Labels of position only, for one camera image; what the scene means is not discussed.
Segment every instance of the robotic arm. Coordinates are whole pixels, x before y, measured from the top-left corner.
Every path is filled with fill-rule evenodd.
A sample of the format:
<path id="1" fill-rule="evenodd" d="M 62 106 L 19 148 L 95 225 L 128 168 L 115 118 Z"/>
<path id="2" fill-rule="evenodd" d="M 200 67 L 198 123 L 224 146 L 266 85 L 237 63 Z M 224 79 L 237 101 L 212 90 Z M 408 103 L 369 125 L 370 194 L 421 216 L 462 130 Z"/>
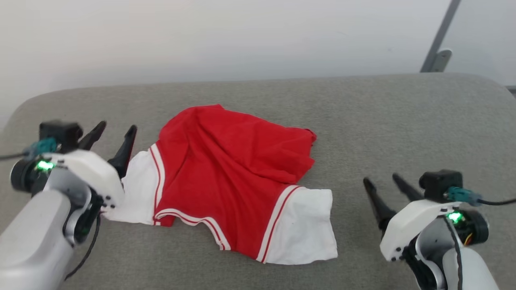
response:
<path id="1" fill-rule="evenodd" d="M 11 172 L 13 187 L 33 198 L 0 236 L 0 289 L 59 288 L 73 249 L 86 240 L 100 212 L 123 202 L 120 180 L 137 129 L 131 126 L 116 156 L 105 161 L 89 151 L 105 126 L 100 122 L 78 141 L 77 123 L 40 125 L 40 142 Z"/>
<path id="2" fill-rule="evenodd" d="M 411 201 L 399 213 L 378 196 L 373 183 L 364 186 L 382 231 L 380 250 L 387 261 L 405 261 L 421 290 L 498 290 L 487 265 L 472 244 L 483 243 L 489 225 L 477 211 L 460 210 L 452 198 L 462 187 L 457 171 L 427 172 L 420 179 L 424 197 L 398 174 L 393 180 Z"/>

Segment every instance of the cable connector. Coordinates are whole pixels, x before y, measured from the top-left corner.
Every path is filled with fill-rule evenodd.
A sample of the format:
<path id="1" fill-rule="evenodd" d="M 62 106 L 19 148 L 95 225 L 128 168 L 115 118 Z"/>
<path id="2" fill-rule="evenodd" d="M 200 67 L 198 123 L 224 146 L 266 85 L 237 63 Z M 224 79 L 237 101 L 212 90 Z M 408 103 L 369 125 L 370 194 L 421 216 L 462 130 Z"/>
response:
<path id="1" fill-rule="evenodd" d="M 469 189 L 452 186 L 448 188 L 448 199 L 452 201 L 467 202 L 471 206 L 481 206 L 478 202 L 482 195 L 472 192 Z"/>
<path id="2" fill-rule="evenodd" d="M 54 138 L 46 138 L 43 140 L 39 140 L 38 142 L 34 142 L 29 147 L 23 149 L 23 155 L 25 155 L 25 160 L 31 160 L 38 155 L 43 153 L 52 153 L 57 150 L 57 142 Z"/>

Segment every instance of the red stripe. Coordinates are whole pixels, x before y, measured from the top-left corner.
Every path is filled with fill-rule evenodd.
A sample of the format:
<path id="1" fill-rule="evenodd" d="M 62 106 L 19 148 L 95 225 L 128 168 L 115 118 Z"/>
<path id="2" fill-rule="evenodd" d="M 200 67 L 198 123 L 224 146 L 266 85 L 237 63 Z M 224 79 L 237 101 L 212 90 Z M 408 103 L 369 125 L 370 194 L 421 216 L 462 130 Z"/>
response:
<path id="1" fill-rule="evenodd" d="M 267 248 L 265 248 L 265 253 L 263 254 L 263 258 L 262 258 L 262 261 L 261 261 L 262 263 L 265 261 L 265 258 L 267 257 L 267 251 L 269 250 L 270 239 L 272 238 L 272 233 L 274 232 L 274 228 L 276 227 L 276 222 L 278 222 L 278 219 L 280 219 L 281 212 L 283 211 L 283 208 L 285 207 L 285 203 L 287 202 L 287 200 L 290 197 L 290 195 L 294 192 L 294 190 L 298 189 L 299 187 L 301 187 L 301 186 L 297 186 L 294 189 L 292 189 L 288 193 L 288 195 L 285 198 L 285 200 L 283 201 L 283 204 L 281 205 L 280 212 L 278 213 L 278 216 L 276 217 L 276 220 L 274 221 L 274 224 L 272 224 L 272 229 L 270 230 L 269 240 L 267 241 Z"/>
<path id="2" fill-rule="evenodd" d="M 154 193 L 154 214 L 156 214 L 156 199 L 158 196 L 158 188 L 159 184 L 161 183 L 161 172 L 159 171 L 158 162 L 156 161 L 156 157 L 154 157 L 154 153 L 152 152 L 152 147 L 150 148 L 152 159 L 154 159 L 154 164 L 156 165 L 156 169 L 158 170 L 158 185 L 156 186 L 156 192 Z M 154 220 L 154 225 L 156 225 L 156 219 L 154 219 L 154 216 L 152 216 L 152 219 Z"/>
<path id="3" fill-rule="evenodd" d="M 203 218 L 203 219 L 201 219 L 200 221 L 192 221 L 192 220 L 189 220 L 189 219 L 187 219 L 187 218 L 185 218 L 185 217 L 181 216 L 181 215 L 180 215 L 180 214 L 178 214 L 178 213 L 162 212 L 162 214 L 170 214 L 170 215 L 173 215 L 173 216 L 177 216 L 177 217 L 179 217 L 179 218 L 181 218 L 181 219 L 186 220 L 187 222 L 191 222 L 191 223 L 194 223 L 194 224 L 196 224 L 196 225 L 197 225 L 197 224 L 199 224 L 199 222 L 207 221 L 207 222 L 212 226 L 213 231 L 214 231 L 214 232 L 215 232 L 215 234 L 217 235 L 217 240 L 218 240 L 218 241 L 220 242 L 220 244 L 222 245 L 222 249 L 223 249 L 223 250 L 225 250 L 224 243 L 220 240 L 220 236 L 219 236 L 219 233 L 217 232 L 217 229 L 213 226 L 212 222 L 211 222 L 211 221 L 209 221 L 208 219 Z"/>

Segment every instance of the white wall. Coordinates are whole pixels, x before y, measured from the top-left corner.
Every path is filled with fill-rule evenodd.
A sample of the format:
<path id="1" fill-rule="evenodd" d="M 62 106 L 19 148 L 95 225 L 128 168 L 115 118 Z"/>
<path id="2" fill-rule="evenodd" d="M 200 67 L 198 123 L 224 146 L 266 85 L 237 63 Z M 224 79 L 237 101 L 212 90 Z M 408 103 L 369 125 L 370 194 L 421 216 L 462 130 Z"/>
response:
<path id="1" fill-rule="evenodd" d="M 449 0 L 3 0 L 0 128 L 54 90 L 411 73 Z"/>
<path id="2" fill-rule="evenodd" d="M 441 49 L 446 72 L 466 72 L 516 85 L 516 1 L 462 0 Z"/>

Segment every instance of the red and white t-shirt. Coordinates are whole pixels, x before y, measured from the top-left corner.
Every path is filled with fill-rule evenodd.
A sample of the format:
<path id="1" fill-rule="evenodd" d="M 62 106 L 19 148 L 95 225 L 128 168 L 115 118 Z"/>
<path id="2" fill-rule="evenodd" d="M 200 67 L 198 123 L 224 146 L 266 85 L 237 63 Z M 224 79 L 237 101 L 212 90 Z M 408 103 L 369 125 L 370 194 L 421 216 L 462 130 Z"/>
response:
<path id="1" fill-rule="evenodd" d="M 306 264 L 337 257 L 332 193 L 297 182 L 314 161 L 316 136 L 228 111 L 186 109 L 129 163 L 123 204 L 110 220 L 172 226 L 204 223 L 221 250 L 263 263 Z"/>

